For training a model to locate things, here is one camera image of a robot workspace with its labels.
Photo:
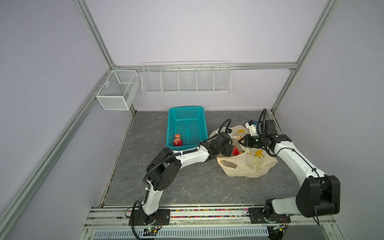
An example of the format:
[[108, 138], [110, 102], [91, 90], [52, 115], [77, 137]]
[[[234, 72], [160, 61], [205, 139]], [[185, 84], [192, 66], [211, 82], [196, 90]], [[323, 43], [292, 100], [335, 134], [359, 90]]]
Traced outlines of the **banana print plastic bag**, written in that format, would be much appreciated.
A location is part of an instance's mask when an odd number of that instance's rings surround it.
[[270, 157], [266, 151], [257, 148], [246, 148], [238, 143], [239, 137], [248, 134], [244, 126], [237, 125], [230, 127], [233, 145], [238, 148], [241, 154], [225, 157], [222, 154], [217, 156], [217, 162], [229, 177], [259, 178], [264, 176], [273, 168], [278, 160]]

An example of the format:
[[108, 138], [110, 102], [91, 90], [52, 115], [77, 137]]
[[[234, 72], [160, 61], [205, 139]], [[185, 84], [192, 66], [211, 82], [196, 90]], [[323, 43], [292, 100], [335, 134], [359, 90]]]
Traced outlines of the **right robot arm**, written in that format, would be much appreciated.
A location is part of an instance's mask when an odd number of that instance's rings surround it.
[[247, 148], [265, 151], [283, 160], [296, 175], [300, 189], [296, 196], [267, 200], [266, 218], [275, 215], [302, 215], [306, 218], [335, 215], [340, 212], [341, 183], [313, 165], [296, 148], [292, 140], [279, 134], [265, 120], [246, 123], [249, 133], [239, 140]]

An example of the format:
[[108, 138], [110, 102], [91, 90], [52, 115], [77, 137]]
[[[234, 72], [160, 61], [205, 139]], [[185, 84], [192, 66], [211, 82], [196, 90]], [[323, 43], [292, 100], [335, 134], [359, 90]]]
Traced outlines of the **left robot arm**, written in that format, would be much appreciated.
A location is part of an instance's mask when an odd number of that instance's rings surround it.
[[146, 195], [141, 203], [142, 212], [151, 216], [158, 211], [163, 191], [173, 183], [181, 169], [216, 159], [218, 155], [229, 157], [233, 149], [233, 140], [226, 132], [217, 133], [193, 149], [172, 151], [164, 148], [147, 166], [143, 178]]

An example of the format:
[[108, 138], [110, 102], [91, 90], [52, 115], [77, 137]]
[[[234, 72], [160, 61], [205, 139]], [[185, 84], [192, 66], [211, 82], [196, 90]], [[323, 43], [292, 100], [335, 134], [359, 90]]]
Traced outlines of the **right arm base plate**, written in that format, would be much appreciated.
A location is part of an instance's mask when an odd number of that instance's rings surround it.
[[289, 215], [275, 214], [272, 210], [265, 210], [264, 207], [249, 208], [247, 217], [250, 218], [252, 224], [290, 224]]

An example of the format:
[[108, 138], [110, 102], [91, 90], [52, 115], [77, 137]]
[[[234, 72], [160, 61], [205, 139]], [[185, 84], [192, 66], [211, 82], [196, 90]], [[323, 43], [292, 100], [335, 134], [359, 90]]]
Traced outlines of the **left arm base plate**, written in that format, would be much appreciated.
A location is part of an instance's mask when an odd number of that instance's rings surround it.
[[147, 215], [142, 208], [134, 209], [130, 216], [129, 225], [131, 226], [168, 226], [170, 224], [170, 209], [158, 209], [155, 213]]

